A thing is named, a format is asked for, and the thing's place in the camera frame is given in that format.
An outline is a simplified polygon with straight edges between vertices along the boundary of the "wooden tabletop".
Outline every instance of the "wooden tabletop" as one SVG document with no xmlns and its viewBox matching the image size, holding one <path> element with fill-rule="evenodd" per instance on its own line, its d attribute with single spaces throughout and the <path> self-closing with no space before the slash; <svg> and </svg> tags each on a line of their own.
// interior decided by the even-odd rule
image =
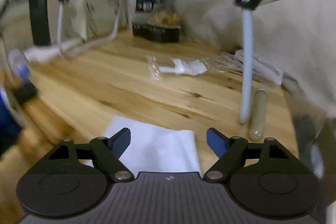
<svg viewBox="0 0 336 224">
<path fill-rule="evenodd" d="M 218 55 L 219 50 L 208 45 L 155 43 L 121 32 L 114 41 L 73 60 L 57 58 L 47 65 L 33 65 L 31 79 L 43 104 L 87 140 L 102 135 L 116 115 L 174 130 L 193 130 L 201 170 L 205 172 L 217 160 L 206 144 L 209 127 L 228 137 L 248 138 L 248 126 L 238 122 L 242 76 L 236 72 L 165 74 L 160 81 L 152 80 L 147 56 L 167 64 L 171 58 L 192 60 Z M 252 93 L 258 88 L 268 94 L 264 137 L 276 138 L 297 156 L 283 91 L 279 86 L 254 81 Z M 43 120 L 44 111 L 37 113 L 27 107 L 26 111 Z M 55 137 L 62 138 L 56 131 Z"/>
</svg>

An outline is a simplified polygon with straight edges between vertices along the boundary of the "beige curtain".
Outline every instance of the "beige curtain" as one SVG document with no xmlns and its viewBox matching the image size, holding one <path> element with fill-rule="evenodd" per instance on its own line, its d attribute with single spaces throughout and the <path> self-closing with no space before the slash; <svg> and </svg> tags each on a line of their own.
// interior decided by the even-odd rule
<svg viewBox="0 0 336 224">
<path fill-rule="evenodd" d="M 232 0 L 190 0 L 189 37 L 241 46 L 241 10 Z M 281 0 L 254 12 L 255 52 L 295 77 L 314 104 L 336 115 L 336 0 Z"/>
</svg>

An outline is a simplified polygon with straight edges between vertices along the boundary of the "metal screw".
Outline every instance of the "metal screw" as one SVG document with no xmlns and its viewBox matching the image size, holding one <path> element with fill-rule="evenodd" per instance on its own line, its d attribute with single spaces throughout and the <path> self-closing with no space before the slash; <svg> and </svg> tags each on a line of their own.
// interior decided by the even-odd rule
<svg viewBox="0 0 336 224">
<path fill-rule="evenodd" d="M 241 2 L 242 3 L 244 3 L 244 4 L 247 4 L 247 3 L 249 3 L 251 0 L 241 0 Z"/>
<path fill-rule="evenodd" d="M 223 177 L 223 174 L 219 171 L 210 171 L 207 173 L 207 177 L 210 179 L 221 179 Z"/>
<path fill-rule="evenodd" d="M 119 171 L 115 173 L 115 177 L 118 180 L 126 180 L 126 179 L 129 179 L 131 176 L 132 176 L 131 173 L 128 171 Z"/>
</svg>

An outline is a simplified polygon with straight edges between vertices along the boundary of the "white napkin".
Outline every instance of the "white napkin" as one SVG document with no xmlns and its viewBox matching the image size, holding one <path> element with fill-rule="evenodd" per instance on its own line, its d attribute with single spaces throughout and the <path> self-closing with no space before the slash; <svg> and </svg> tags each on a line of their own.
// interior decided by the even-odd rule
<svg viewBox="0 0 336 224">
<path fill-rule="evenodd" d="M 103 136 L 110 138 L 124 127 L 131 130 L 131 144 L 120 161 L 135 177 L 142 171 L 200 172 L 193 131 L 176 131 L 117 116 Z"/>
</svg>

